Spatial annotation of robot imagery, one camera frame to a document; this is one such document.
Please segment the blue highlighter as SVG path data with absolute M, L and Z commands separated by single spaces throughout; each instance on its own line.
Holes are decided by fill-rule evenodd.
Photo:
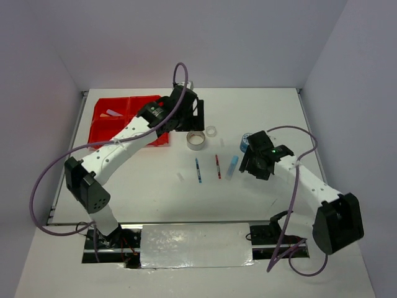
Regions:
M 236 169 L 236 166 L 238 164 L 238 160 L 239 160 L 239 156 L 235 155 L 235 156 L 232 157 L 230 165 L 229 165 L 228 170 L 226 172 L 226 176 L 225 176 L 225 179 L 227 181 L 230 181 L 231 178 L 233 177 L 233 173 L 234 173 L 234 171 Z

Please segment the blue pen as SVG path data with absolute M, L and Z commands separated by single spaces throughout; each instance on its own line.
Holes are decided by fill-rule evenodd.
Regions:
M 201 172 L 200 172 L 200 166 L 199 166 L 198 158 L 195 158 L 195 166 L 196 166 L 196 171 L 197 171 L 198 182 L 200 184 L 202 184 L 202 176 L 201 176 Z

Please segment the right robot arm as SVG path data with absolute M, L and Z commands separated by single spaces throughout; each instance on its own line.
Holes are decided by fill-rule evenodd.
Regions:
M 311 234 L 317 247 L 331 255 L 364 237 L 359 200 L 328 186 L 303 166 L 285 145 L 274 146 L 260 131 L 247 137 L 248 147 L 239 167 L 257 179 L 279 177 L 292 186 L 314 212 Z

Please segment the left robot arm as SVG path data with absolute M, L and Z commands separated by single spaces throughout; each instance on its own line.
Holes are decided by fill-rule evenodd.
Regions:
M 177 84 L 169 96 L 144 105 L 109 145 L 81 160 L 65 161 L 66 187 L 96 223 L 99 240 L 106 247 L 117 246 L 125 235 L 109 206 L 106 182 L 136 152 L 165 133 L 203 131 L 203 108 L 204 101 L 190 83 Z

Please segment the pink highlighter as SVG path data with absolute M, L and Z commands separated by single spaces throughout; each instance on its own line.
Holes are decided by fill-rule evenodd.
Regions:
M 122 117 L 123 116 L 122 114 L 120 114 L 116 111 L 110 110 L 110 109 L 106 110 L 105 114 L 109 117 Z

